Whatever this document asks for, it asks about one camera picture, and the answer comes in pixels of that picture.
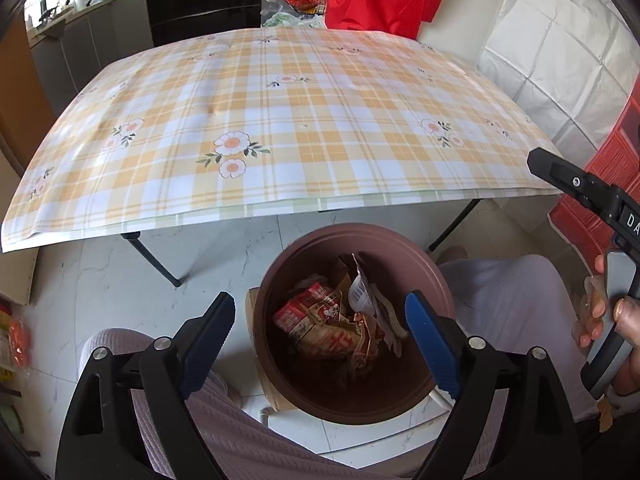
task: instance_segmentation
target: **brown trash bin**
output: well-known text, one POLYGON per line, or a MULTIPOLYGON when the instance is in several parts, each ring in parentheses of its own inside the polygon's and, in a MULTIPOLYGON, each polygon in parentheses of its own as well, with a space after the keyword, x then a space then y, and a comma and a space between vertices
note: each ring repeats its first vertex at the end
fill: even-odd
POLYGON ((255 351, 273 386, 294 406, 339 424, 372 424, 401 415, 433 390, 433 378, 414 339, 410 336, 402 343, 401 358, 387 352, 365 379, 327 395, 296 373, 287 336, 272 319, 295 283, 314 272, 328 273, 343 253, 361 258, 367 277, 393 304, 404 327, 404 298, 412 290, 420 290, 441 316, 454 317, 444 277, 420 247, 382 227, 333 225, 295 241, 271 264, 255 304, 255 351))

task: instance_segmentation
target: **person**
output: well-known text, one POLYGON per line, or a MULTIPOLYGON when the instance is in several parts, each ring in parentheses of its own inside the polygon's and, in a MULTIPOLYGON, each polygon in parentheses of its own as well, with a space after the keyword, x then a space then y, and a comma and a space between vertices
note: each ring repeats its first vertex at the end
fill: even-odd
MULTIPOLYGON (((462 248, 450 250, 448 256, 445 253, 443 256, 440 270, 452 292, 461 327, 468 334, 482 336, 498 350, 526 353, 532 346, 545 348, 564 387, 582 448, 599 443, 602 439, 598 437, 598 407, 582 386, 580 369, 585 362, 581 350, 602 333, 600 317, 604 313, 604 298, 592 295, 590 303, 577 317, 556 268, 542 256, 468 260, 462 248)), ((604 271, 601 257, 595 267, 599 272, 604 271)), ((616 305, 614 317, 619 332, 635 346, 607 391, 613 416, 618 418, 636 412, 640 406, 640 304, 625 298, 616 305)), ((102 331, 84 345, 81 368, 98 346, 107 346, 119 354, 141 351, 151 343, 150 337, 131 330, 102 331)), ((186 405, 204 442, 230 480, 397 478, 354 469, 318 456, 261 425, 242 412, 227 394, 225 381, 211 373, 203 388, 193 394, 186 405)), ((144 393, 134 390, 132 396, 150 462, 157 472, 172 478, 144 393)), ((466 476, 486 468, 505 403, 506 391, 498 390, 466 476)), ((635 431, 637 445, 635 428, 640 428, 640 420, 628 425, 619 439, 635 431)), ((613 456, 623 449, 624 446, 616 445, 617 451, 610 454, 613 456)), ((590 473, 599 471, 603 460, 600 455, 599 462, 589 469, 590 473)))

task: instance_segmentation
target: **hand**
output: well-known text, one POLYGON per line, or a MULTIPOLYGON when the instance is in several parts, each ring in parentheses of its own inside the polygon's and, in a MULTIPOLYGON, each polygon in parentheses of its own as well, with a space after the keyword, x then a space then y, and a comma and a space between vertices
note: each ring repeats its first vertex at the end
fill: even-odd
MULTIPOLYGON (((595 261, 596 272, 604 273, 604 256, 598 256, 595 261)), ((602 293, 593 291, 588 302, 580 311, 577 327, 574 331, 579 348, 586 349, 602 335, 602 316, 607 308, 607 300, 602 293)), ((640 301, 633 298, 619 300, 613 310, 616 321, 616 331, 634 346, 629 357, 620 367, 620 371, 611 381, 611 386, 620 396, 626 396, 640 391, 640 301)))

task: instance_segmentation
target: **floral tablecloth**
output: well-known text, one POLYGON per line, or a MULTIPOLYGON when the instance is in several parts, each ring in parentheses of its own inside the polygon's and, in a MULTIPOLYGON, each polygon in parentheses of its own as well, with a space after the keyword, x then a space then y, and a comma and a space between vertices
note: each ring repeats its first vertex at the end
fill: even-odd
POLYGON ((382 32, 246 29, 117 61, 73 100, 2 224, 14 250, 222 218, 556 192, 500 90, 382 32))

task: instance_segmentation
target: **white cabinet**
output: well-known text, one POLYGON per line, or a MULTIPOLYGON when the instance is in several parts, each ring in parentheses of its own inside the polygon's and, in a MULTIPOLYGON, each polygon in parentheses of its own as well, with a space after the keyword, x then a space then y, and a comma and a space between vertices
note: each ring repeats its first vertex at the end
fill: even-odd
MULTIPOLYGON (((4 219, 19 182, 20 177, 0 152, 0 219, 4 219)), ((29 303, 37 255, 37 248, 0 252, 0 296, 18 304, 29 303)))

